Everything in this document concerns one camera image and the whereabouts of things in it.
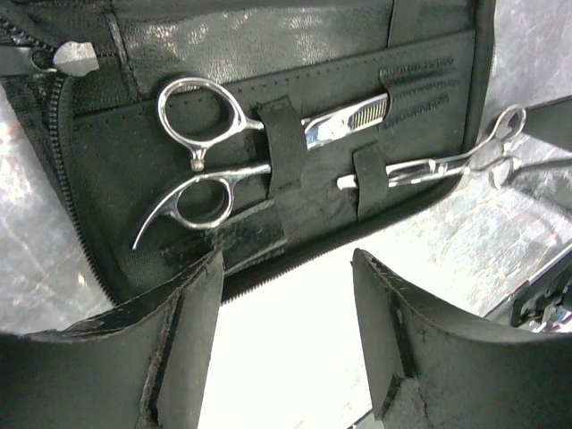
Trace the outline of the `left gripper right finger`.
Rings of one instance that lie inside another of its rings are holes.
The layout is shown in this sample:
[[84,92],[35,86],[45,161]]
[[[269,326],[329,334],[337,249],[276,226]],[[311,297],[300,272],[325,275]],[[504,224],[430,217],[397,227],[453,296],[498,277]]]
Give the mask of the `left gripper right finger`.
[[351,265],[372,417],[383,427],[570,427],[569,334],[468,313],[363,249]]

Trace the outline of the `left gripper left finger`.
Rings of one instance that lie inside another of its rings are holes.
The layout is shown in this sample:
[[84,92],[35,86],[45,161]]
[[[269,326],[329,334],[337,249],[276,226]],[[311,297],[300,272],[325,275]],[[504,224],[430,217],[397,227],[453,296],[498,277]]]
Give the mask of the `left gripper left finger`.
[[1,336],[4,428],[195,428],[223,257],[62,331]]

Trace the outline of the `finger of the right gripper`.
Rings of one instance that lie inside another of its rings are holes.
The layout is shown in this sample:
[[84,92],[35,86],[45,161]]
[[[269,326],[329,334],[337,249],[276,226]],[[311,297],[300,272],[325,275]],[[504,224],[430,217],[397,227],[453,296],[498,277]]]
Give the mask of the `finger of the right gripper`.
[[564,149],[568,155],[550,160],[523,163],[517,156],[508,156],[501,162],[499,176],[492,179],[520,179],[538,172],[568,170],[571,172],[571,97],[564,97],[526,110],[524,133],[530,137]]

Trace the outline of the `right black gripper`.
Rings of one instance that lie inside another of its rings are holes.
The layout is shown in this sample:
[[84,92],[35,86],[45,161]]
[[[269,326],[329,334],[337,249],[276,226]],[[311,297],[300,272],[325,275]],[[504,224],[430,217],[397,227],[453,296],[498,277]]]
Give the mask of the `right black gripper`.
[[558,254],[486,314],[486,318],[539,332],[571,311],[571,255]]

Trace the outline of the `black zip tool case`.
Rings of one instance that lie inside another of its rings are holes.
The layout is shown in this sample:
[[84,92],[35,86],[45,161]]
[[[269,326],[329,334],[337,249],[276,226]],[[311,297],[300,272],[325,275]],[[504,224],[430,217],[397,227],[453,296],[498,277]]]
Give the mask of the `black zip tool case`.
[[231,300],[448,195],[340,190],[477,144],[493,1],[4,1],[1,82],[99,286],[206,254]]

